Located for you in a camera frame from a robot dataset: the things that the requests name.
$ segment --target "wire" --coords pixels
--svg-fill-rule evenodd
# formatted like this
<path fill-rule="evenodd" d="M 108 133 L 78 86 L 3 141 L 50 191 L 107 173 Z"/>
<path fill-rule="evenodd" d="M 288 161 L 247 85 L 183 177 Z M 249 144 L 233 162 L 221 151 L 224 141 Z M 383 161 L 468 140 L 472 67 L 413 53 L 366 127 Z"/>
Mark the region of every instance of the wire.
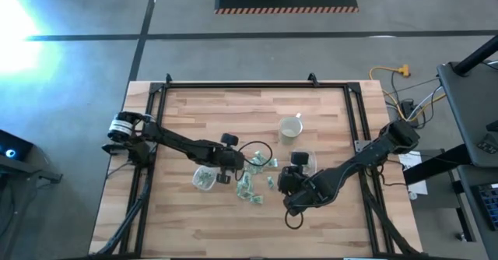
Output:
<path fill-rule="evenodd" d="M 387 162 L 392 162 L 392 163 L 397 163 L 397 164 L 400 164 L 403 168 L 403 170 L 406 170 L 407 169 L 407 166 L 404 165 L 402 162 L 399 162 L 397 160 L 387 160 Z"/>
<path fill-rule="evenodd" d="M 395 74 L 396 74 L 395 71 L 393 71 L 391 74 L 391 86 L 392 86 L 392 89 L 395 91 L 396 100 L 398 101 L 398 103 L 401 103 L 401 101 L 399 100 L 398 91 L 396 90 L 396 86 L 395 86 Z"/>
<path fill-rule="evenodd" d="M 439 160 L 441 162 L 445 162 L 445 163 L 454 163 L 454 164 L 457 164 L 457 165 L 463 165 L 463 164 L 467 164 L 467 163 L 459 163 L 459 162 L 455 162 L 455 161 L 452 161 L 452 160 L 445 160 L 445 159 L 441 159 L 441 158 L 438 158 L 436 156 L 431 156 L 431 155 L 424 155 L 424 154 L 417 154 L 419 156 L 424 156 L 424 157 L 429 157 L 431 159 L 435 159 L 435 160 Z"/>
<path fill-rule="evenodd" d="M 123 167 L 126 167 L 126 166 L 134 166 L 135 164 L 133 162 L 126 162 L 126 163 L 123 163 L 121 166 L 119 166 L 117 169 L 114 169 L 112 170 L 109 174 L 107 174 L 106 176 L 106 179 L 108 179 L 110 177 L 111 174 L 115 173 L 116 171 L 120 170 L 121 168 Z"/>
<path fill-rule="evenodd" d="M 388 70 L 388 71 L 391 71 L 393 72 L 393 76 L 392 78 L 394 78 L 394 72 L 398 72 L 397 69 L 392 69 L 392 68 L 388 68 L 388 67 L 384 67 L 384 66 L 376 66 L 376 67 L 373 67 L 370 69 L 370 71 L 368 72 L 368 77 L 370 78 L 370 80 L 374 80 L 374 77 L 372 76 L 372 72 L 374 72 L 375 69 L 383 69 L 383 70 Z M 397 102 L 397 100 L 391 95 L 391 93 L 388 93 L 386 90 L 382 90 L 382 92 L 384 93 L 385 96 L 388 96 L 392 99 L 394 105 L 396 106 L 396 108 L 398 109 L 398 114 L 399 114 L 399 117 L 403 120 L 406 121 L 406 118 L 405 116 L 403 115 L 402 113 L 402 110 L 401 108 L 399 107 L 399 104 Z"/>
<path fill-rule="evenodd" d="M 423 127 L 434 118 L 434 100 L 433 99 L 434 99 L 434 95 L 432 95 L 431 98 L 430 98 L 430 111 L 431 111 L 431 114 L 430 114 L 429 120 L 426 120 L 426 113 L 424 111 L 422 111 L 422 113 L 423 113 Z"/>
<path fill-rule="evenodd" d="M 379 171 L 379 176 L 381 177 L 382 185 L 387 186 L 387 187 L 391 187 L 391 186 L 405 186 L 405 187 L 407 187 L 405 183 L 401 183 L 401 182 L 386 183 L 386 177 L 384 176 L 383 173 L 384 173 L 384 165 L 382 164 L 381 170 Z"/>
<path fill-rule="evenodd" d="M 487 67 L 490 67 L 490 68 L 492 68 L 492 69 L 498 70 L 498 68 L 496 68 L 496 67 L 494 67 L 494 66 L 492 66 L 492 65 L 490 65 L 490 64 L 487 64 L 487 63 L 485 63 L 485 62 L 481 62 L 481 63 L 482 63 L 483 65 L 487 66 Z"/>
<path fill-rule="evenodd" d="M 262 145 L 268 147 L 268 150 L 270 150 L 270 157 L 266 160 L 266 162 L 262 163 L 262 164 L 256 164 L 256 163 L 252 163 L 251 161 L 249 161 L 248 159 L 246 159 L 244 157 L 244 161 L 248 162 L 249 164 L 255 166 L 255 167 L 263 167 L 264 165 L 266 165 L 267 163 L 270 163 L 270 161 L 272 160 L 272 157 L 273 157 L 273 150 L 272 148 L 270 147 L 270 145 L 268 145 L 268 143 L 266 142 L 262 142 L 262 141 L 259 141 L 259 140 L 254 140 L 254 141 L 251 141 L 251 142 L 248 142 L 244 145 L 242 145 L 242 147 L 239 148 L 239 152 L 242 151 L 242 149 L 244 149 L 245 147 L 251 145 L 251 144 L 255 144 L 255 143 L 261 143 Z"/>
<path fill-rule="evenodd" d="M 406 186 L 406 184 L 405 184 L 405 183 L 398 183 L 398 182 L 396 182 L 396 183 L 386 183 L 386 177 L 382 174 L 382 173 L 384 172 L 384 165 L 383 165 L 383 164 L 381 164 L 380 166 L 377 166 L 377 167 L 381 167 L 381 170 L 378 170 L 378 173 L 377 173 L 377 174 L 379 175 L 379 177 L 381 177 L 381 180 L 382 180 L 382 185 L 387 186 L 387 187 L 396 186 L 396 185 L 400 185 L 400 186 L 401 186 L 401 185 L 403 185 L 403 186 Z M 368 173 L 368 171 L 366 171 L 366 170 L 365 170 L 365 174 L 366 174 L 367 176 L 369 176 L 369 177 L 372 177 L 372 173 L 370 173 L 370 174 L 369 174 L 369 173 Z"/>
<path fill-rule="evenodd" d="M 287 211 L 286 211 L 286 216 L 285 216 L 285 218 L 284 218 L 284 220 L 286 221 L 286 225 L 287 225 L 287 227 L 288 227 L 289 229 L 292 229 L 292 230 L 297 230 L 297 229 L 301 228 L 301 226 L 303 226 L 303 222 L 304 222 L 304 216 L 303 216 L 303 213 L 302 213 L 302 212 L 301 212 L 301 213 L 299 213 L 299 214 L 300 214 L 300 216 L 301 216 L 301 221 L 299 222 L 299 225 L 297 225 L 297 227 L 292 227 L 292 226 L 290 226 L 290 225 L 289 225 L 289 221 L 287 220 L 287 218 L 288 218 L 288 216 L 289 216 L 289 211 L 290 211 L 290 209 L 287 209 Z"/>
<path fill-rule="evenodd" d="M 430 106 L 432 107 L 432 109 L 433 109 L 433 105 L 434 105 L 434 103 L 435 103 L 435 102 L 437 102 L 437 101 L 439 101 L 439 100 L 442 100 L 443 98 L 445 98 L 445 97 L 446 97 L 446 93 L 444 93 L 444 94 L 442 94 L 442 95 L 438 96 L 437 98 L 433 98 L 433 97 L 434 97 L 434 95 L 432 95 L 430 103 L 428 103 L 428 104 L 424 105 L 424 106 L 422 107 L 421 111 L 419 111 L 417 114 L 415 114 L 415 116 L 413 117 L 413 119 L 410 119 L 409 121 L 414 121 L 415 119 L 417 119 L 417 117 L 418 117 L 418 116 L 422 113 L 422 111 L 424 111 L 424 110 L 425 110 L 425 109 L 426 109 L 429 105 L 430 105 Z M 434 111 L 433 111 L 433 114 L 431 115 L 430 120 L 432 120 L 433 116 L 434 116 Z"/>
<path fill-rule="evenodd" d="M 242 149 L 244 149 L 245 147 L 251 145 L 251 144 L 255 144 L 255 143 L 261 143 L 262 145 L 268 147 L 268 150 L 270 150 L 270 157 L 266 160 L 266 162 L 262 163 L 262 164 L 256 164 L 256 163 L 252 163 L 251 161 L 249 161 L 248 159 L 246 159 L 246 157 L 244 157 L 244 161 L 248 162 L 249 164 L 253 165 L 253 166 L 256 166 L 256 167 L 263 167 L 264 165 L 266 165 L 267 163 L 269 163 L 272 158 L 273 158 L 273 150 L 272 148 L 270 147 L 270 145 L 268 145 L 268 143 L 266 142 L 262 142 L 262 141 L 259 141 L 259 140 L 254 140 L 254 141 L 251 141 L 251 142 L 248 142 L 244 145 L 242 145 L 240 148 L 239 148 L 239 152 L 242 151 Z M 237 179 L 237 173 L 238 173 L 238 170 L 235 170 L 235 181 L 240 181 L 240 179 L 242 179 L 242 177 L 244 176 L 246 170 L 243 168 L 242 169 L 242 174 L 240 175 L 240 177 Z"/>
<path fill-rule="evenodd" d="M 415 84 L 415 85 L 413 85 L 413 86 L 408 86 L 408 87 L 406 87 L 406 88 L 399 89 L 399 90 L 398 90 L 398 93 L 399 93 L 399 92 L 402 92 L 402 91 L 404 91 L 404 90 L 408 90 L 408 89 L 411 89 L 411 88 L 415 88 L 416 86 L 421 86 L 421 85 L 423 85 L 423 84 L 431 83 L 432 81 L 436 81 L 436 80 L 439 80 L 439 78 L 434 78 L 434 79 L 431 79 L 431 80 L 427 80 L 427 81 L 424 81 L 424 82 L 421 82 L 421 83 Z M 388 94 L 392 94 L 392 93 L 394 93 L 394 92 L 384 93 L 384 95 L 386 96 L 386 95 L 388 95 Z"/>
<path fill-rule="evenodd" d="M 412 118 L 412 116 L 414 115 L 415 111 L 417 111 L 417 110 L 418 110 L 418 109 L 422 106 L 422 104 L 423 104 L 424 102 L 426 102 L 426 100 L 427 100 L 427 99 L 431 98 L 431 100 L 432 100 L 432 99 L 433 99 L 434 94 L 435 94 L 438 90 L 441 90 L 442 88 L 443 88 L 442 86 L 437 87 L 437 89 L 436 89 L 435 91 L 433 91 L 433 92 L 432 92 L 429 96 L 427 96 L 425 99 L 423 99 L 423 100 L 420 102 L 420 104 L 419 104 L 419 105 L 417 105 L 417 106 L 415 107 L 415 109 L 412 111 L 412 113 L 408 116 L 408 119 L 411 119 L 411 118 Z"/>
<path fill-rule="evenodd" d="M 398 72 L 398 69 L 388 68 L 385 66 L 375 66 L 375 67 L 371 68 L 370 71 L 368 72 L 368 77 L 370 77 L 370 80 L 374 80 L 372 73 L 374 72 L 375 69 L 383 69 L 383 70 L 387 70 L 390 72 Z"/>

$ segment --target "bright light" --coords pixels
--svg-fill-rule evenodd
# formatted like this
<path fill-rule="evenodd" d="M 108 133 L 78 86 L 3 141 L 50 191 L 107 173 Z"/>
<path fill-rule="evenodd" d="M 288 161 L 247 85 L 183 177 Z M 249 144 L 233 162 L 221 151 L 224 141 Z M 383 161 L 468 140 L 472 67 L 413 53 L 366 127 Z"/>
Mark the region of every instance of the bright light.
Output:
<path fill-rule="evenodd" d="M 16 151 L 9 149 L 5 151 L 5 155 L 7 156 L 7 158 L 13 158 L 16 155 Z"/>
<path fill-rule="evenodd" d="M 41 44 L 23 40 L 39 31 L 18 0 L 0 0 L 0 21 L 0 78 L 37 68 Z"/>

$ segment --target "wooden table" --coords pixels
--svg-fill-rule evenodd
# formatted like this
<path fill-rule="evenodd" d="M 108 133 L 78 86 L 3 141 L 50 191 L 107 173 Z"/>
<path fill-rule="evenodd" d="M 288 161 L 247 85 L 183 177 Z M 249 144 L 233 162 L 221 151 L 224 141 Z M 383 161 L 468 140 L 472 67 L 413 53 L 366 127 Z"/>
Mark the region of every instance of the wooden table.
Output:
<path fill-rule="evenodd" d="M 360 83 L 370 132 L 375 138 L 380 128 L 389 122 L 381 85 L 378 81 Z M 145 111 L 149 84 L 130 83 L 124 111 Z M 279 120 L 297 112 L 303 115 L 303 133 L 292 146 L 283 146 L 278 140 Z M 356 116 L 356 120 L 357 127 L 361 127 L 359 117 Z M 345 183 L 331 205 L 308 209 L 299 230 L 286 227 L 283 195 L 269 189 L 267 184 L 267 176 L 276 182 L 282 166 L 289 164 L 289 155 L 296 147 L 314 150 L 319 169 L 338 166 L 353 156 L 341 90 L 169 89 L 163 126 L 191 139 L 218 142 L 224 132 L 229 132 L 239 137 L 239 146 L 252 140 L 267 142 L 273 148 L 279 168 L 254 176 L 254 191 L 263 195 L 265 200 L 263 205 L 255 205 L 236 196 L 234 179 L 228 185 L 215 184 L 209 192 L 199 191 L 191 184 L 192 174 L 198 166 L 183 154 L 160 146 L 142 257 L 371 255 L 357 175 Z M 251 156 L 256 150 L 267 153 L 264 146 L 251 146 L 244 153 Z M 113 157 L 110 170 L 125 160 L 124 156 Z M 388 183 L 404 181 L 402 169 L 395 163 L 385 165 L 384 176 Z M 123 220 L 131 180 L 132 169 L 126 167 L 107 180 L 90 252 L 102 248 Z M 403 186 L 383 186 L 383 191 L 391 220 L 407 241 L 421 251 L 406 189 Z M 383 248 L 378 220 L 376 228 Z M 134 235 L 132 230 L 131 244 L 135 241 Z"/>

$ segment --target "black metal frame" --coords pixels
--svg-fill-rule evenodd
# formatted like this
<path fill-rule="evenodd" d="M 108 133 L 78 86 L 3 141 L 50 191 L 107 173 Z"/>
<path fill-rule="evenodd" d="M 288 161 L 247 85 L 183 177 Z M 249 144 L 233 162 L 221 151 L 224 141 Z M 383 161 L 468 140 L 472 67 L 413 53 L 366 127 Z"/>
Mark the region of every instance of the black metal frame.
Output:
<path fill-rule="evenodd" d="M 149 98 L 147 100 L 147 106 L 146 106 L 146 114 L 152 114 L 152 109 L 153 109 L 153 104 L 154 104 L 154 98 L 157 93 L 160 93 L 160 104 L 158 107 L 158 112 L 157 112 L 157 123 L 161 125 L 162 123 L 162 118 L 163 118 L 163 112 L 165 109 L 166 105 L 166 96 L 167 96 L 167 90 L 168 89 L 193 89 L 193 88 L 198 88 L 198 89 L 226 89 L 226 88 L 336 88 L 336 89 L 341 89 L 344 93 L 344 98 L 345 98 L 345 105 L 346 105 L 346 111 L 349 119 L 349 128 L 351 130 L 351 138 L 353 142 L 353 148 L 354 148 L 354 142 L 359 140 L 358 136 L 358 131 L 356 129 L 356 120 L 355 120 L 355 115 L 353 112 L 353 105 L 352 105 L 352 98 L 351 94 L 354 94 L 357 102 L 357 106 L 359 109 L 359 118 L 361 121 L 361 126 L 363 130 L 363 137 L 365 140 L 370 140 L 370 130 L 368 126 L 368 121 L 366 119 L 366 111 L 363 103 L 363 95 L 361 93 L 361 88 L 359 83 L 320 83 L 316 80 L 316 77 L 314 74 L 310 74 L 309 81 L 303 81 L 303 82 L 252 82 L 252 83 L 224 83 L 224 82 L 219 82 L 219 83 L 172 83 L 171 82 L 171 77 L 168 74 L 167 75 L 167 80 L 165 83 L 151 83 L 150 88 L 149 88 Z M 155 170 L 155 161 L 156 161 L 156 156 L 157 156 L 157 149 L 155 149 L 152 153 L 151 156 L 153 157 L 153 162 L 148 166 L 147 169 L 147 178 L 146 180 L 150 181 L 150 186 L 149 186 L 149 194 L 152 191 L 152 180 L 153 180 L 153 175 L 154 175 L 154 170 Z M 133 179 L 132 179 L 132 186 L 129 194 L 129 199 L 128 199 L 128 208 L 127 208 L 127 215 L 132 211 L 133 205 L 135 204 L 137 200 L 137 195 L 139 191 L 139 180 L 140 180 L 140 174 L 142 173 L 142 168 L 141 167 L 136 167 L 134 174 L 133 174 Z M 374 217 L 372 214 L 372 209 L 370 208 L 370 205 L 366 202 L 366 196 L 364 195 L 364 187 L 366 187 L 366 174 L 364 171 L 361 171 L 359 173 L 359 179 L 360 179 L 360 187 L 362 189 L 363 193 L 363 205 L 365 209 L 365 217 L 366 217 L 366 224 L 367 224 L 367 229 L 369 232 L 369 238 L 370 238 L 370 244 L 371 244 L 371 250 L 373 255 L 377 255 L 380 252 L 379 249 L 379 243 L 377 239 L 377 232 L 375 230 L 375 222 L 374 222 Z M 385 211 L 385 204 L 384 204 L 384 196 L 382 194 L 381 190 L 381 183 L 378 177 L 378 172 L 374 171 L 372 175 L 373 179 L 373 185 L 374 185 L 374 194 L 376 197 L 377 202 L 381 206 L 381 208 Z M 147 195 L 147 198 L 142 204 L 141 207 L 141 213 L 139 217 L 139 228 L 137 231 L 137 238 L 135 241 L 135 249 L 133 252 L 128 251 L 128 242 L 129 242 L 129 226 L 132 224 L 132 220 L 129 220 L 128 226 L 124 229 L 124 233 L 121 235 L 121 245 L 119 247 L 119 254 L 118 255 L 110 255 L 110 254 L 96 254 L 96 255 L 89 255 L 91 259 L 109 259 L 109 258 L 119 258 L 119 259 L 130 259 L 130 258 L 140 258 L 141 253 L 142 253 L 142 244 L 143 244 L 143 237 L 145 233 L 145 227 L 146 227 L 146 218 L 147 218 L 147 209 L 149 206 L 149 195 Z M 382 226 L 383 228 L 383 233 L 384 233 L 384 239 L 386 240 L 386 252 L 390 255 L 393 255 L 395 253 L 393 243 L 392 243 L 392 238 L 389 235 L 387 229 Z"/>

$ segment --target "concrete floor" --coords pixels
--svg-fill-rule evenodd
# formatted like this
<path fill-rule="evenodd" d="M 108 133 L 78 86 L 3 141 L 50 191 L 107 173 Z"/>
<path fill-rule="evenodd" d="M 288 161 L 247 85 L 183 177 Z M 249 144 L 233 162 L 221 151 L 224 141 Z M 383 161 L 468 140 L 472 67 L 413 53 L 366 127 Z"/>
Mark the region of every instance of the concrete floor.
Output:
<path fill-rule="evenodd" d="M 148 0 L 0 0 L 0 128 L 38 145 L 64 179 L 33 200 L 15 259 L 87 253 L 109 157 L 110 119 L 121 109 L 136 40 L 15 42 L 22 35 L 140 33 Z M 213 0 L 157 0 L 150 33 L 498 29 L 496 0 L 358 0 L 360 13 L 215 16 Z M 147 41 L 138 80 L 366 79 L 376 65 L 409 64 L 404 88 L 436 75 L 490 37 L 406 37 Z M 391 91 L 389 72 L 376 72 Z M 438 82 L 403 91 L 421 101 Z M 446 100 L 423 130 L 420 149 L 451 148 L 461 137 Z M 482 245 L 453 238 L 456 214 L 414 208 L 424 251 L 484 259 Z"/>

